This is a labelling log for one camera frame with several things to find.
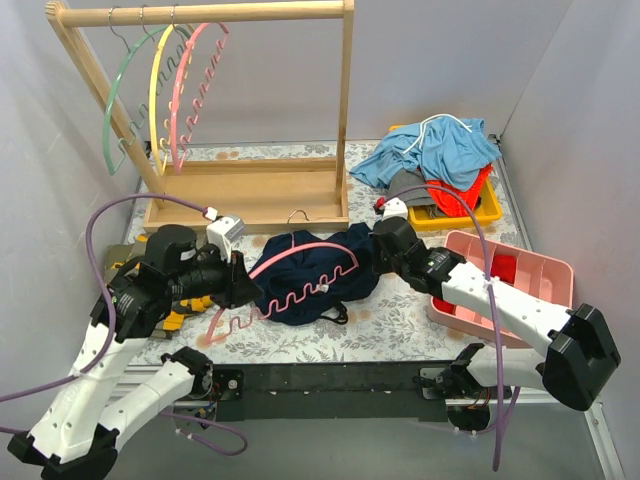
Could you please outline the navy blue shorts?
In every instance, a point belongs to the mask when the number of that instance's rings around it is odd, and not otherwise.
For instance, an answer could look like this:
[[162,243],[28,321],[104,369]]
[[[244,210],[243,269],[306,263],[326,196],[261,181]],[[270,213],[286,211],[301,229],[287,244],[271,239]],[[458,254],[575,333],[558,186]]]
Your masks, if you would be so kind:
[[[269,239],[251,272],[274,255],[290,248],[292,240],[295,240],[296,245],[319,241],[343,245],[354,252],[360,265],[357,270],[338,278],[328,288],[323,287],[320,292],[308,296],[302,303],[292,304],[288,310],[281,313],[274,312],[269,320],[288,326],[301,326],[319,319],[328,319],[326,313],[334,309],[338,315],[331,320],[337,324],[345,324],[348,321],[345,304],[369,297],[379,282],[380,275],[372,268],[371,232],[367,224],[356,223],[325,240],[306,230]],[[347,269],[352,266],[351,259],[339,250],[316,249],[294,254],[280,261],[254,280],[263,290],[263,296],[255,301],[255,306],[265,313],[271,300],[277,300],[283,305],[289,292],[295,292],[299,296],[305,283],[316,284],[321,275],[332,275],[336,265]]]

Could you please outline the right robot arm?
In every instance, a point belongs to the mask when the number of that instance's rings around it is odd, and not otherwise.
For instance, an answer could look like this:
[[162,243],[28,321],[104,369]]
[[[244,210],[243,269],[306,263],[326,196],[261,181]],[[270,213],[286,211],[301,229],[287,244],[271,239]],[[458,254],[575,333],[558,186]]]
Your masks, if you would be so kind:
[[527,345],[473,343],[428,381],[429,388],[471,398],[487,388],[525,387],[586,411],[619,367],[620,353],[599,309],[586,303],[571,309],[487,279],[462,255],[427,247],[400,217],[377,222],[371,239],[376,272],[393,272],[419,293],[496,319]]

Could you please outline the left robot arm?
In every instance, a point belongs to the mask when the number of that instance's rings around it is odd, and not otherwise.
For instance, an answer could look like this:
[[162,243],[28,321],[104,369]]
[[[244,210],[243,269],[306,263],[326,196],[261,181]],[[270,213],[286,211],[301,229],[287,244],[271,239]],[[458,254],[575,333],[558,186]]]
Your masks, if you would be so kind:
[[150,380],[108,402],[131,359],[176,303],[208,297],[231,309],[261,297],[243,254],[224,246],[223,235],[207,236],[199,246],[191,228],[163,226],[148,237],[143,254],[120,267],[91,312],[70,382],[30,430],[12,436],[13,456],[40,467],[44,479],[103,479],[131,436],[173,401],[213,398],[213,362],[183,347],[163,355]]

